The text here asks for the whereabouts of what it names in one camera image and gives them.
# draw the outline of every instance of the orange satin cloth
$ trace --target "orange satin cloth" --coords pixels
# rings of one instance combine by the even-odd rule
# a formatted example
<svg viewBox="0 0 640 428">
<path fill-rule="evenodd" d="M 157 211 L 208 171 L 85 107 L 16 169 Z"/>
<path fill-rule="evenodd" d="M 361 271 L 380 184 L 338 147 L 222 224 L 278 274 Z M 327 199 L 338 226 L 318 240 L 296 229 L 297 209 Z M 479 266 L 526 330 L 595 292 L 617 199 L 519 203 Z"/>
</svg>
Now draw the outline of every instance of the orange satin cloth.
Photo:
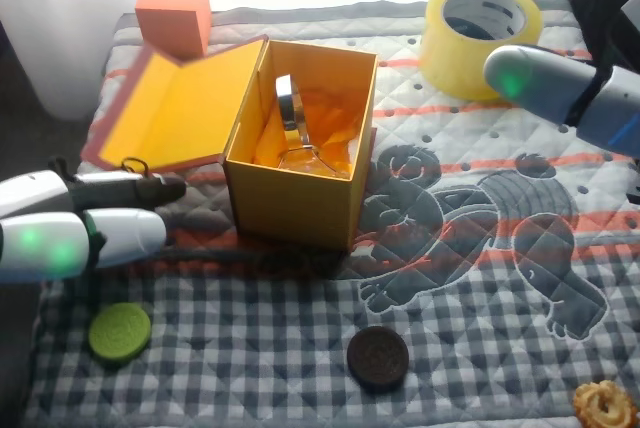
<svg viewBox="0 0 640 428">
<path fill-rule="evenodd" d="M 343 176 L 351 174 L 348 145 L 358 136 L 362 124 L 362 112 L 348 94 L 331 95 L 322 91 L 305 91 L 300 94 L 307 121 L 307 131 L 313 146 L 318 149 L 322 161 Z M 287 141 L 277 101 L 271 108 L 254 155 L 257 165 L 277 168 L 287 153 Z M 281 168 L 319 175 L 335 176 L 310 150 L 289 152 Z"/>
</svg>

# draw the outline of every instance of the green round object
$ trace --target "green round object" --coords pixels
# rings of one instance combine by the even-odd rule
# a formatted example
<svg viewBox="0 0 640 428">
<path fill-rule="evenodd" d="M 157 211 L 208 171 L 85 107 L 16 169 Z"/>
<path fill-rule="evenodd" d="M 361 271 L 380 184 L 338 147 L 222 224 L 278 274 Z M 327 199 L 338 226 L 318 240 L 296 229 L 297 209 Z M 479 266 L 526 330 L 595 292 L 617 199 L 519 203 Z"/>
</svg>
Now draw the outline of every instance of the green round object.
<svg viewBox="0 0 640 428">
<path fill-rule="evenodd" d="M 89 346 L 100 358 L 124 362 L 137 356 L 151 337 L 151 321 L 140 305 L 117 303 L 91 322 Z"/>
</svg>

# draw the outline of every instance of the quilted mat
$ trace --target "quilted mat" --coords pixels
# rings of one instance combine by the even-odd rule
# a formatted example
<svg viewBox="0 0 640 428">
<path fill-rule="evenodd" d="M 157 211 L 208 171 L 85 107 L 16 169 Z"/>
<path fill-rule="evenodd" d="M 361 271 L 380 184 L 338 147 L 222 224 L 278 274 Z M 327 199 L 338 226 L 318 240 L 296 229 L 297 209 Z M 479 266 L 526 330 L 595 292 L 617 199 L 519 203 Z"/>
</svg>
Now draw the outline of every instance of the quilted mat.
<svg viewBox="0 0 640 428">
<path fill-rule="evenodd" d="M 588 58 L 568 4 L 536 1 L 541 44 Z M 45 286 L 24 426 L 577 427 L 576 387 L 604 379 L 640 401 L 634 165 L 573 128 L 429 86 L 417 68 L 424 9 L 216 14 L 210 51 L 267 34 L 380 56 L 354 250 L 239 239 L 221 167 L 181 173 L 187 196 L 159 210 L 171 247 Z M 125 16 L 95 123 L 140 44 Z M 106 366 L 87 329 L 122 301 L 150 315 L 151 339 Z M 406 379 L 386 395 L 363 391 L 346 366 L 350 339 L 372 325 L 409 349 Z"/>
</svg>

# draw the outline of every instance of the black disc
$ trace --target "black disc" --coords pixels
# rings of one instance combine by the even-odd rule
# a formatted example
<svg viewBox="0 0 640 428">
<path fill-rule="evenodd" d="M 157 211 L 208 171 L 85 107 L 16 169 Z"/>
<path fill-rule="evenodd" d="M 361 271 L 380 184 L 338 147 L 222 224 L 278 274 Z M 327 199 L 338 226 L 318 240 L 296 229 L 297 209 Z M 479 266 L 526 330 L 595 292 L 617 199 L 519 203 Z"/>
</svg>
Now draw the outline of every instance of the black disc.
<svg viewBox="0 0 640 428">
<path fill-rule="evenodd" d="M 347 364 L 362 388 L 387 392 L 402 384 L 409 370 L 409 350 L 395 331 L 372 326 L 358 332 L 349 342 Z"/>
</svg>

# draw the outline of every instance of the box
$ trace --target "box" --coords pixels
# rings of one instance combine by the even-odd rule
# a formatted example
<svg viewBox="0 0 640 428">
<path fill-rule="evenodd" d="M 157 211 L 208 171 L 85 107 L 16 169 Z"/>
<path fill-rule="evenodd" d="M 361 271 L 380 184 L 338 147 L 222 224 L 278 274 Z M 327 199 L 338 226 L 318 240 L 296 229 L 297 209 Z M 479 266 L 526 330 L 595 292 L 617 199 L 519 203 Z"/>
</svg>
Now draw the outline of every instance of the box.
<svg viewBox="0 0 640 428">
<path fill-rule="evenodd" d="M 169 55 L 191 60 L 207 52 L 209 0 L 137 0 L 136 16 L 144 40 Z"/>
<path fill-rule="evenodd" d="M 240 232 L 349 250 L 371 159 L 376 67 L 374 54 L 266 39 L 184 64 L 144 47 L 83 159 L 113 169 L 132 156 L 155 172 L 218 160 Z M 362 107 L 349 179 L 252 163 L 275 80 L 286 74 L 303 102 L 321 89 Z"/>
</svg>

